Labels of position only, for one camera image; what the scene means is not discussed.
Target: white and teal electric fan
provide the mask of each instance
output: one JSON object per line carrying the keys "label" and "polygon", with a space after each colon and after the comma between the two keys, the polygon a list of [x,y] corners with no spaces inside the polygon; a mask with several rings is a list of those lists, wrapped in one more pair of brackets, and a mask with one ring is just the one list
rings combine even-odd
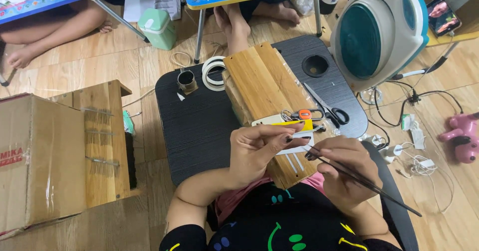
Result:
{"label": "white and teal electric fan", "polygon": [[426,46],[424,0],[349,0],[332,34],[336,64],[353,91],[397,74]]}

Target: orange key fob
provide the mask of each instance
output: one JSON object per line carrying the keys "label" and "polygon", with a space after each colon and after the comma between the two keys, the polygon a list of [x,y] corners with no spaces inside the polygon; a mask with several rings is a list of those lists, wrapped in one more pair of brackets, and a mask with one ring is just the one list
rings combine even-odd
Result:
{"label": "orange key fob", "polygon": [[298,117],[302,120],[307,120],[311,119],[313,115],[311,114],[311,111],[308,109],[301,109],[298,111]]}

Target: yellow card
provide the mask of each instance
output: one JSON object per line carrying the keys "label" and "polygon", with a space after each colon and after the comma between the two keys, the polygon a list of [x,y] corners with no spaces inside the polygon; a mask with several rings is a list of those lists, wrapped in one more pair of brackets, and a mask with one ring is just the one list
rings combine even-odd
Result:
{"label": "yellow card", "polygon": [[[308,120],[303,120],[304,121],[304,128],[301,131],[307,131],[307,130],[313,130],[313,120],[308,119]],[[289,125],[289,124],[296,124],[299,123],[300,121],[289,121],[289,122],[281,122],[281,123],[274,123],[272,125]]]}

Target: white tape roll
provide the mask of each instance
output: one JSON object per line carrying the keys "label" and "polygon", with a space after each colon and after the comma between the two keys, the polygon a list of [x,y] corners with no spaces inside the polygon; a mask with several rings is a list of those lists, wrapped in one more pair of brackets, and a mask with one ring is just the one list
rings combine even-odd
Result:
{"label": "white tape roll", "polygon": [[[204,63],[203,63],[203,67],[201,68],[201,73],[205,73],[205,72],[209,72],[212,68],[214,68],[211,64],[212,63],[223,63],[223,58],[225,58],[224,56],[213,56],[211,58],[208,58]],[[215,86],[222,86],[224,83],[223,83],[223,80],[221,81],[215,81],[213,80],[212,78],[208,77],[207,76],[207,81],[208,83],[212,84],[212,85],[215,85]]]}
{"label": "white tape roll", "polygon": [[226,68],[223,61],[218,61],[218,60],[222,60],[223,58],[224,58],[224,56],[214,56],[214,57],[208,59],[203,64],[203,68],[201,70],[203,84],[205,84],[205,86],[210,90],[219,92],[219,91],[223,91],[225,89],[224,82],[222,80],[221,81],[214,81],[210,77],[208,77],[208,72],[210,72],[214,67]]}

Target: pink shorts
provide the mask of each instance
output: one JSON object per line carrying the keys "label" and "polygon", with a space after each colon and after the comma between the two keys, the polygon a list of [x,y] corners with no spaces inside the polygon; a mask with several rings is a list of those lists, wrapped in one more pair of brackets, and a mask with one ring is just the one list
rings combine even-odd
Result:
{"label": "pink shorts", "polygon": [[[260,180],[254,181],[249,184],[247,187],[238,190],[231,190],[221,194],[215,200],[215,210],[216,215],[218,217],[218,225],[222,226],[223,221],[228,217],[236,206],[240,203],[240,201],[254,188],[260,186],[264,183],[271,182],[272,179],[265,175],[265,177],[261,178]],[[316,188],[319,192],[324,194],[323,190],[323,182],[324,177],[319,172],[311,175],[310,177],[301,181],[302,183],[308,184],[314,188]]]}

